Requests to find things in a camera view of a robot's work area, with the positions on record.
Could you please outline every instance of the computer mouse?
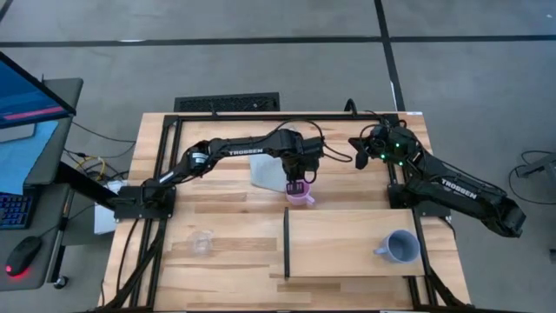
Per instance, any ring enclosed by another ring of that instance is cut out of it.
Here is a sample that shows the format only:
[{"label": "computer mouse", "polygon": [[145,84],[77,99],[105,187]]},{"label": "computer mouse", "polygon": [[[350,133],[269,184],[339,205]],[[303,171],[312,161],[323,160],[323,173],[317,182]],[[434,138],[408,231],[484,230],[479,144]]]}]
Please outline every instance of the computer mouse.
[{"label": "computer mouse", "polygon": [[6,261],[6,273],[10,276],[16,276],[23,273],[33,262],[36,253],[41,248],[40,237],[28,236],[14,248],[8,261]]}]

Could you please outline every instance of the wooden tabletop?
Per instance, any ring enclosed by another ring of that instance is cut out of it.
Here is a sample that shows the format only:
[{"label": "wooden tabletop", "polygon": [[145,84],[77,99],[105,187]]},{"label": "wooden tabletop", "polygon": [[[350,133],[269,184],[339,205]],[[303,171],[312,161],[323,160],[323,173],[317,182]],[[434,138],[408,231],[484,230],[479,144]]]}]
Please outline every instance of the wooden tabletop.
[{"label": "wooden tabletop", "polygon": [[[153,175],[164,115],[143,115],[129,173],[132,185],[139,185]],[[400,118],[407,121],[408,128],[430,150],[424,117],[400,113]],[[355,151],[348,144],[348,138],[358,136],[361,129],[370,124],[365,121],[316,122],[322,127],[326,142],[332,148],[351,156]],[[182,129],[179,155],[201,140],[260,136],[277,124],[262,121],[186,122]],[[308,123],[292,125],[305,137],[317,135],[316,129]],[[171,135],[166,155],[172,144]],[[357,170],[354,163],[322,158],[318,179],[312,185],[312,196],[316,200],[312,210],[389,210],[386,194],[388,181],[387,167],[380,161],[369,161],[364,170]],[[285,281],[282,218],[286,206],[288,202],[283,194],[251,185],[246,156],[225,158],[202,179],[179,185],[175,214],[169,220],[164,241],[155,309],[412,308],[407,281],[401,276],[296,277]],[[422,217],[421,222],[434,270],[461,301],[469,302],[452,231],[438,218]],[[107,299],[115,295],[117,271],[131,224],[132,221],[124,221],[116,227],[104,278]],[[142,226],[143,221],[140,221],[131,237],[123,265],[123,282],[136,266]],[[191,236],[199,231],[210,231],[213,236],[213,249],[206,256],[196,255],[190,243]],[[139,304],[146,302],[150,275],[145,276]],[[422,282],[419,283],[420,294],[424,298],[425,291]]]},{"label": "wooden tabletop", "polygon": [[396,230],[415,233],[410,209],[291,210],[291,277],[423,276],[420,258],[392,263],[373,253]]}]

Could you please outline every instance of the gray mug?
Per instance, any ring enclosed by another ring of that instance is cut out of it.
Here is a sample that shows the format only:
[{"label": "gray mug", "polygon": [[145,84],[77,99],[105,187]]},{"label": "gray mug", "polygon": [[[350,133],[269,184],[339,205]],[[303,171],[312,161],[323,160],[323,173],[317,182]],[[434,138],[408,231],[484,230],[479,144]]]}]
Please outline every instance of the gray mug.
[{"label": "gray mug", "polygon": [[419,240],[407,230],[396,230],[388,235],[374,253],[392,263],[411,263],[419,256]]}]

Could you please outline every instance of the keyboard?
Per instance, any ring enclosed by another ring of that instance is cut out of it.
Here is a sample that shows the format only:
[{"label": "keyboard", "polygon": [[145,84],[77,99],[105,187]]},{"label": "keyboard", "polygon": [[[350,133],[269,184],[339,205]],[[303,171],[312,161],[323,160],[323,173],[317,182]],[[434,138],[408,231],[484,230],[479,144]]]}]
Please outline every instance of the keyboard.
[{"label": "keyboard", "polygon": [[22,196],[0,193],[0,230],[29,228],[37,200],[34,190],[24,190]]},{"label": "keyboard", "polygon": [[280,94],[278,92],[177,97],[174,101],[174,112],[254,112],[279,110]]}]

